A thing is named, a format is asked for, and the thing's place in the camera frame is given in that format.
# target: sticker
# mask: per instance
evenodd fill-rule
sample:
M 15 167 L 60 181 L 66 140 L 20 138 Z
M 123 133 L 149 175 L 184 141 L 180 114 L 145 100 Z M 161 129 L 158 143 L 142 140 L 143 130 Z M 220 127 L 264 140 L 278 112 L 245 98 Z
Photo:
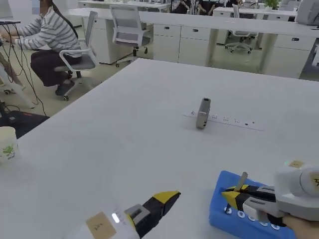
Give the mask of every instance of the sticker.
M 295 160 L 295 161 L 292 161 L 292 162 L 289 164 L 289 167 L 292 167 L 292 168 L 301 168 L 304 164 L 305 164 L 304 162 Z
M 114 227 L 103 212 L 86 221 L 94 239 L 109 239 L 116 234 Z
M 319 172 L 314 172 L 310 174 L 311 181 L 316 190 L 319 190 Z

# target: blue box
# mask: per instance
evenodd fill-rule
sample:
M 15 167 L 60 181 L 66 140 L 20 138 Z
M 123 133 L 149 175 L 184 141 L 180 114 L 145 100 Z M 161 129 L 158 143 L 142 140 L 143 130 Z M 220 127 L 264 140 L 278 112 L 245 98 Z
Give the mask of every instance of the blue box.
M 236 186 L 240 176 L 231 172 L 222 171 L 219 175 L 213 198 L 209 208 L 209 223 L 225 232 L 242 239 L 296 239 L 294 232 L 289 228 L 274 229 L 270 223 L 262 226 L 259 221 L 251 221 L 248 215 L 238 216 L 238 211 L 231 208 L 232 213 L 226 214 L 226 199 L 221 195 L 226 188 Z M 263 186 L 264 184 L 247 179 L 245 184 Z

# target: human hand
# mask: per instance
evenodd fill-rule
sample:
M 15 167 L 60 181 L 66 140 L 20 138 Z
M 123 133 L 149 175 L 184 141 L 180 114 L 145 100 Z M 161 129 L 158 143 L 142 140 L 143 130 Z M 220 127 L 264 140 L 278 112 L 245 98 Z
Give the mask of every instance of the human hand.
M 297 239 L 318 239 L 319 237 L 319 222 L 286 216 L 283 218 L 283 223 L 294 231 Z

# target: white cup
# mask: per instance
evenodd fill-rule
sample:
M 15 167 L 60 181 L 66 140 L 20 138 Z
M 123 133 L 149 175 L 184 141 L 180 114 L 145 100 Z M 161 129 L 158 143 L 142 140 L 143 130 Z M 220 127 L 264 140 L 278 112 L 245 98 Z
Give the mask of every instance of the white cup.
M 18 142 L 15 129 L 0 127 L 0 162 L 8 162 L 18 156 Z

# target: dark pants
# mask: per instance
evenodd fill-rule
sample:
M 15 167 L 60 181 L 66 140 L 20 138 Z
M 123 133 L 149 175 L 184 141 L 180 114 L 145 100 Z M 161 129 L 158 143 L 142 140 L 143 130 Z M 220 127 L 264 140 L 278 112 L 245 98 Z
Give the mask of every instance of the dark pants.
M 70 65 L 80 63 L 81 58 L 82 57 L 73 58 L 65 55 L 65 59 Z M 31 55 L 31 68 L 43 82 L 44 86 L 60 85 L 67 79 L 65 72 L 54 71 L 54 68 L 58 66 L 65 66 L 58 52 L 45 50 L 34 52 Z

